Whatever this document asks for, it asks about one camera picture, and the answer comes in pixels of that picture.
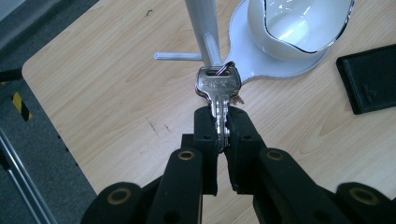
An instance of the wooden table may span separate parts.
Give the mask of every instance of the wooden table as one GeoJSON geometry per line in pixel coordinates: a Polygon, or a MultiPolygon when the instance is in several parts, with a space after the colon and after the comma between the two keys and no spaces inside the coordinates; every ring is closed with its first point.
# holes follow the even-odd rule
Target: wooden table
{"type": "MultiPolygon", "coordinates": [[[[220,49],[238,0],[218,0],[220,49]]],[[[322,187],[361,182],[396,196],[396,108],[353,115],[339,56],[396,43],[396,2],[358,0],[323,62],[287,80],[244,85],[247,111],[269,147],[287,150],[322,187]]],[[[119,181],[144,186],[163,174],[193,112],[203,63],[153,60],[156,51],[199,52],[185,3],[101,0],[40,50],[23,76],[96,192],[119,181]]],[[[204,223],[255,223],[219,156],[219,195],[204,197],[204,223]]]]}

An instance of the saucer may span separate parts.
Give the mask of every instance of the saucer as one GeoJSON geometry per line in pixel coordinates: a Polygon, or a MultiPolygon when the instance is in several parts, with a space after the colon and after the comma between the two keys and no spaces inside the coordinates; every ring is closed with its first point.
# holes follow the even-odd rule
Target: saucer
{"type": "Polygon", "coordinates": [[[290,78],[305,74],[314,68],[326,55],[300,61],[284,61],[267,55],[260,50],[250,36],[248,28],[248,0],[236,8],[230,21],[230,54],[226,62],[234,61],[242,82],[254,77],[290,78]]]}

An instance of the bunch of keys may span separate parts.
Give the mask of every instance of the bunch of keys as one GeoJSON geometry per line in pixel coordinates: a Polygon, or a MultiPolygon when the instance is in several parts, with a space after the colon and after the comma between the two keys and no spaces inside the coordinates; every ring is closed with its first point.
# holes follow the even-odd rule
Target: bunch of keys
{"type": "Polygon", "coordinates": [[[198,72],[195,91],[199,96],[206,98],[212,116],[216,119],[219,152],[229,145],[230,130],[226,127],[228,107],[232,99],[243,103],[238,97],[241,87],[241,77],[234,62],[228,62],[222,67],[202,67],[198,72]]]}

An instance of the white bowl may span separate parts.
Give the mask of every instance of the white bowl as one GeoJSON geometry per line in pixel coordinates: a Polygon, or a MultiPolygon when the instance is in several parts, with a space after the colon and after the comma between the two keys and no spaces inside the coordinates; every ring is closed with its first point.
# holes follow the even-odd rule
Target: white bowl
{"type": "Polygon", "coordinates": [[[281,60],[314,57],[344,32],[355,0],[249,0],[252,39],[281,60]]]}

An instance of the hazard tape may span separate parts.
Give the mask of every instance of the hazard tape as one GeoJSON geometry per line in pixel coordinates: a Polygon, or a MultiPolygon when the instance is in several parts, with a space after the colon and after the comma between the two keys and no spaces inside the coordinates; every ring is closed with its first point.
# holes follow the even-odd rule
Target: hazard tape
{"type": "Polygon", "coordinates": [[[12,103],[14,103],[14,105],[17,107],[18,111],[20,112],[21,116],[23,117],[23,119],[25,121],[28,121],[29,119],[31,119],[33,117],[33,114],[30,113],[29,109],[23,102],[23,100],[18,92],[15,92],[11,96],[11,100],[12,100],[12,103]]]}

